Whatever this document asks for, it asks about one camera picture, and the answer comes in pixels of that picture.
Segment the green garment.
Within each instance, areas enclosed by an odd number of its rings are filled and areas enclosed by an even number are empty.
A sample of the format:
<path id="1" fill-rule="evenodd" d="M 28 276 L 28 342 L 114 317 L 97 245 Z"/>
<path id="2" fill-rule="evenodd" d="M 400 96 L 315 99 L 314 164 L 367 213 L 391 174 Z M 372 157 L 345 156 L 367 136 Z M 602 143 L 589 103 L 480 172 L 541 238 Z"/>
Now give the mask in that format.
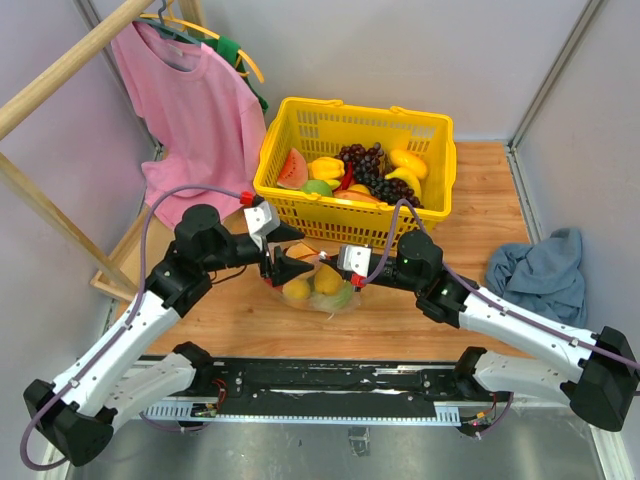
<path id="1" fill-rule="evenodd" d="M 238 75 L 243 79 L 249 90 L 258 100 L 262 113 L 266 114 L 269 109 L 268 102 L 254 89 L 249 80 L 249 72 L 246 70 L 244 60 L 240 56 L 240 45 L 235 41 L 221 36 L 219 39 L 205 38 L 203 43 L 213 49 L 227 63 L 229 63 Z"/>

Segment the yellow lemon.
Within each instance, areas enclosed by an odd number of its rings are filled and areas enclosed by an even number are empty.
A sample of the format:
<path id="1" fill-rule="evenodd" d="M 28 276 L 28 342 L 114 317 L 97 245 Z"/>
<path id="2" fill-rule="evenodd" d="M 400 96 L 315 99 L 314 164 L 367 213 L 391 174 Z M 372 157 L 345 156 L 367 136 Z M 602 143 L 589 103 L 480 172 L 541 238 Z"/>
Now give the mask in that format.
<path id="1" fill-rule="evenodd" d="M 333 296 L 343 286 L 343 279 L 331 267 L 322 264 L 314 276 L 314 289 L 316 293 Z"/>

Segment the blue cloth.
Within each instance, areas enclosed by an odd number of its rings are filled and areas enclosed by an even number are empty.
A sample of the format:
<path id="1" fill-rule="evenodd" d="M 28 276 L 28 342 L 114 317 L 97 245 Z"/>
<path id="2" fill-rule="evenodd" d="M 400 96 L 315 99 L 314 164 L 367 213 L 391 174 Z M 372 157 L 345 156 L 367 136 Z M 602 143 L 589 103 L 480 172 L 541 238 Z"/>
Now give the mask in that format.
<path id="1" fill-rule="evenodd" d="M 580 230 L 561 228 L 536 244 L 509 243 L 499 247 L 489 259 L 485 286 L 533 313 L 583 328 L 587 307 L 581 260 Z"/>

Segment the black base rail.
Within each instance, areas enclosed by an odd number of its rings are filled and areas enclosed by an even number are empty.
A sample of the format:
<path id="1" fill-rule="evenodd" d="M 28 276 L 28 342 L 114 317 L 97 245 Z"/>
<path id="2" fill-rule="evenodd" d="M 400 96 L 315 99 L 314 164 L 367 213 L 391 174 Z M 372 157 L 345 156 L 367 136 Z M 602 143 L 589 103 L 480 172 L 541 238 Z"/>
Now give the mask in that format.
<path id="1" fill-rule="evenodd" d="M 466 386 L 451 362 L 227 358 L 202 361 L 184 391 L 204 410 L 223 395 L 222 417 L 257 420 L 426 420 L 439 402 L 489 405 L 497 396 Z"/>

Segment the clear zip top bag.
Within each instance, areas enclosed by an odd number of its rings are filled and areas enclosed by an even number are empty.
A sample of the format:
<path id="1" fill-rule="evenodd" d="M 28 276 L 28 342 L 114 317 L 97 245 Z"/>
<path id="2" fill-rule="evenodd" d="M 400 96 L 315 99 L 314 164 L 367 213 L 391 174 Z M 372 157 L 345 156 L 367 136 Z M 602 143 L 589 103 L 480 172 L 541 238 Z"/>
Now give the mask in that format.
<path id="1" fill-rule="evenodd" d="M 270 293 L 284 304 L 299 310 L 318 311 L 330 315 L 356 310 L 360 294 L 329 265 L 322 263 L 332 253 L 299 240 L 283 249 L 287 257 L 313 265 L 309 272 L 297 276 L 283 286 L 267 284 Z"/>

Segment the yellow banana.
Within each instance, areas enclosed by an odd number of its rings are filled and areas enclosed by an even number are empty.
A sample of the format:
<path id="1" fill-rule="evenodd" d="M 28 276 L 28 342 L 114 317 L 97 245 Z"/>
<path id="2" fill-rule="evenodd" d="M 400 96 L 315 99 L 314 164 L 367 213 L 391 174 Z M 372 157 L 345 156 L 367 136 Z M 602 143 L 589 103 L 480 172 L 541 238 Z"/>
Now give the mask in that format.
<path id="1" fill-rule="evenodd" d="M 422 187 L 418 177 L 407 167 L 398 167 L 385 175 L 395 190 L 405 197 L 422 196 Z"/>

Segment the yellow bell pepper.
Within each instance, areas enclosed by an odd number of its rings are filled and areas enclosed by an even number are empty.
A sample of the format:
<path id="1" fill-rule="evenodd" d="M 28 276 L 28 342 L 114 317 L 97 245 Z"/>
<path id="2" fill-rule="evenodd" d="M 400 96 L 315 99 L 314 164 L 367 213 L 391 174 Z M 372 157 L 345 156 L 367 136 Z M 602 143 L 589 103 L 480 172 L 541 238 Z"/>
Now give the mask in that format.
<path id="1" fill-rule="evenodd" d="M 333 157 L 319 157 L 308 165 L 309 176 L 314 180 L 339 180 L 345 175 L 344 162 Z"/>

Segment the dark grapes bunch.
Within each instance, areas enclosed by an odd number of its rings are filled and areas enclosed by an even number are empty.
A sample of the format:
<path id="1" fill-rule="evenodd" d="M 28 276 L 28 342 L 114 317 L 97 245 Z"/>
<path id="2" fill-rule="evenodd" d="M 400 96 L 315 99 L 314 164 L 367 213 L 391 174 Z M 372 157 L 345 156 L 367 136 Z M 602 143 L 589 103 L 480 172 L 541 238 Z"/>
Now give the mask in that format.
<path id="1" fill-rule="evenodd" d="M 422 197 L 405 197 L 394 189 L 392 184 L 385 179 L 385 175 L 393 171 L 390 160 L 390 152 L 383 149 L 380 143 L 374 143 L 365 148 L 362 144 L 343 146 L 335 156 L 344 162 L 345 171 L 348 163 L 352 163 L 354 174 L 348 189 L 358 190 L 376 197 L 380 202 L 393 205 L 399 200 L 407 200 L 413 207 L 422 208 Z M 333 190 L 341 190 L 339 185 Z"/>

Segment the wooden clothes rack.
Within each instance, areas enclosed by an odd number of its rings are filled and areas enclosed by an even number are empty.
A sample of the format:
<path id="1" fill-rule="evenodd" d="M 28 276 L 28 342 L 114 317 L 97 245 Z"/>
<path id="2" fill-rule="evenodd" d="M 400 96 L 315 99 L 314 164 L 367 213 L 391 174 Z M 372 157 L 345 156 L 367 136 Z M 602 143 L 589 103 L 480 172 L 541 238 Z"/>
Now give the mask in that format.
<path id="1" fill-rule="evenodd" d="M 80 1 L 1 5 L 1 98 L 10 100 L 91 28 Z M 1 143 L 2 153 L 102 251 L 133 223 L 141 166 L 154 142 L 134 114 L 113 55 L 103 49 Z M 8 188 L 1 191 L 1 300 L 91 307 L 92 260 Z"/>

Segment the green cabbage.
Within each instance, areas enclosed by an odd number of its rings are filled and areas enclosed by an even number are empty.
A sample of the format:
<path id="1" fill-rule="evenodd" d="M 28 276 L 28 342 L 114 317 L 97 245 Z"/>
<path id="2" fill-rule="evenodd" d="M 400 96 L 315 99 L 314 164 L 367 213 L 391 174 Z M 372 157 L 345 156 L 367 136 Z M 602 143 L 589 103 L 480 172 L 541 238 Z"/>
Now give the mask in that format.
<path id="1" fill-rule="evenodd" d="M 350 284 L 344 284 L 334 294 L 313 293 L 310 305 L 313 309 L 328 313 L 336 313 L 346 308 L 353 296 L 353 288 Z"/>

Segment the green guava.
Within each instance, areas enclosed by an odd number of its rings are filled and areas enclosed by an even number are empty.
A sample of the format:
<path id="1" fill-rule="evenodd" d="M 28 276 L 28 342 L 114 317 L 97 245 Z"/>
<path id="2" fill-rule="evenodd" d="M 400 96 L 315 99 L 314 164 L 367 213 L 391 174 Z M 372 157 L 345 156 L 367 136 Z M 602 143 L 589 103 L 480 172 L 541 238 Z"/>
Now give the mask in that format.
<path id="1" fill-rule="evenodd" d="M 332 197 L 333 190 L 324 180 L 311 179 L 304 183 L 300 191 L 305 194 L 318 194 L 325 197 Z"/>

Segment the watermelon slice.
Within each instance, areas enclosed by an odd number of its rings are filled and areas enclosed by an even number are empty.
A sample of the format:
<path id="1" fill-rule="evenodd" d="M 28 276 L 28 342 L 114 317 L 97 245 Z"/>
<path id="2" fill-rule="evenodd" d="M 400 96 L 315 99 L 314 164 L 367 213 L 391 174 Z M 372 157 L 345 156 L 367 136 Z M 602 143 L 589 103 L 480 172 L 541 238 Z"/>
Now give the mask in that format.
<path id="1" fill-rule="evenodd" d="M 276 185 L 287 190 L 300 190 L 308 179 L 308 167 L 304 156 L 296 148 L 291 148 Z"/>

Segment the peach fruit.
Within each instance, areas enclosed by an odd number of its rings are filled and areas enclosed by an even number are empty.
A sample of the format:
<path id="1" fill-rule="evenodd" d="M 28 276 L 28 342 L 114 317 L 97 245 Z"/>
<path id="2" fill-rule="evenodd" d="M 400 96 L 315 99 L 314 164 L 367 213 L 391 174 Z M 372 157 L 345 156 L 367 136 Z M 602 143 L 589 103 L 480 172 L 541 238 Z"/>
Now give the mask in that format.
<path id="1" fill-rule="evenodd" d="M 318 254 L 318 252 L 309 246 L 308 244 L 300 241 L 290 247 L 288 247 L 285 251 L 285 254 L 293 259 L 308 259 Z"/>
<path id="2" fill-rule="evenodd" d="M 287 300 L 303 301 L 311 296 L 311 287 L 306 279 L 296 278 L 283 286 L 282 294 Z"/>

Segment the pink t-shirt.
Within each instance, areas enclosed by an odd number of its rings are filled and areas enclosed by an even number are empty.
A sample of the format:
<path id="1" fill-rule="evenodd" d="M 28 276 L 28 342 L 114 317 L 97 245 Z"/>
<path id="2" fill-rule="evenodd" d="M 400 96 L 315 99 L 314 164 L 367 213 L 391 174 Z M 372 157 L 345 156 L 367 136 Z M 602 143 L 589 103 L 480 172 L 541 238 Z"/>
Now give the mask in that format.
<path id="1" fill-rule="evenodd" d="M 163 38 L 149 24 L 128 25 L 111 46 L 136 114 L 168 151 L 142 166 L 156 217 L 174 228 L 197 204 L 232 214 L 266 134 L 256 95 L 210 46 Z"/>

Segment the yellow plastic basket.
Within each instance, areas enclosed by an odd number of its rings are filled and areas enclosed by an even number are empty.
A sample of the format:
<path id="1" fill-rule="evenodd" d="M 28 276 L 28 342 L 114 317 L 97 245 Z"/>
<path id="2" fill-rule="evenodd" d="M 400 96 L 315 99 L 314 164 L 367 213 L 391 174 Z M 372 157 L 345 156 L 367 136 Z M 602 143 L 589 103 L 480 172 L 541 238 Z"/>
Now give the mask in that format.
<path id="1" fill-rule="evenodd" d="M 380 247 L 401 199 L 416 211 L 401 210 L 398 234 L 449 216 L 453 133 L 443 114 L 289 97 L 265 137 L 254 187 L 309 237 Z"/>

